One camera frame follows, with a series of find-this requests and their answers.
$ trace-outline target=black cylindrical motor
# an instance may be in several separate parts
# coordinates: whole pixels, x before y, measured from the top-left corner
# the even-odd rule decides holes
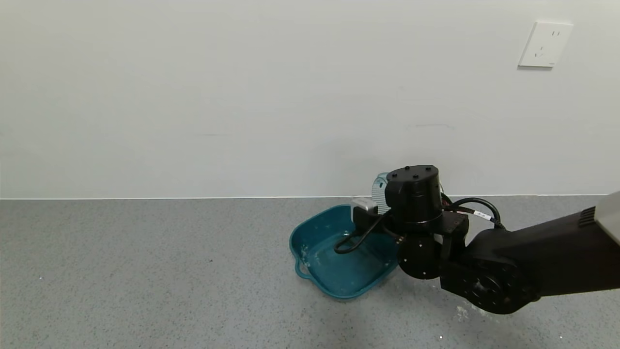
[[[441,216],[439,170],[432,165],[405,166],[390,172],[385,190],[386,204],[396,221],[405,224],[429,222]]]
[[[385,189],[390,216],[384,229],[403,236],[399,266],[418,279],[439,276],[441,244],[434,233],[443,230],[439,170],[432,165],[405,166],[390,172]]]

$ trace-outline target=robotic arm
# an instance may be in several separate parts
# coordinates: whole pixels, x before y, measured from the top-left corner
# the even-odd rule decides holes
[[[399,245],[405,273],[439,277],[441,288],[496,314],[510,314],[543,296],[620,288],[620,192],[596,207],[511,232],[496,210],[491,218],[460,207],[463,201],[442,198],[434,166],[406,166],[387,180],[390,210],[377,215],[376,208],[354,208],[356,231],[364,233],[346,250],[340,247],[351,244],[353,235],[336,244],[337,253],[351,252],[370,232],[389,234]],[[495,223],[467,246],[466,213]]]

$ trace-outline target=electrical outlet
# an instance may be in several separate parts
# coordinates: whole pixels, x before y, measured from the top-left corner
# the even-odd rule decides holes
[[[572,30],[572,24],[534,23],[519,65],[556,66]]]

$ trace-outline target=water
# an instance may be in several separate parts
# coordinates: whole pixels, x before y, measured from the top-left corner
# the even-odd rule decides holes
[[[341,235],[334,235],[323,240],[302,253],[302,260],[325,289],[336,296],[348,296],[375,282],[390,263],[368,242],[351,253],[339,255],[334,252],[334,245],[340,239]]]

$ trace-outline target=gray speckled floor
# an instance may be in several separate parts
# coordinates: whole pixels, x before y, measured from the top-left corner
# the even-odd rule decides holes
[[[490,199],[513,229],[597,201]],[[618,347],[620,291],[500,316],[397,270],[357,300],[330,299],[297,277],[288,237],[344,202],[0,201],[2,347]]]

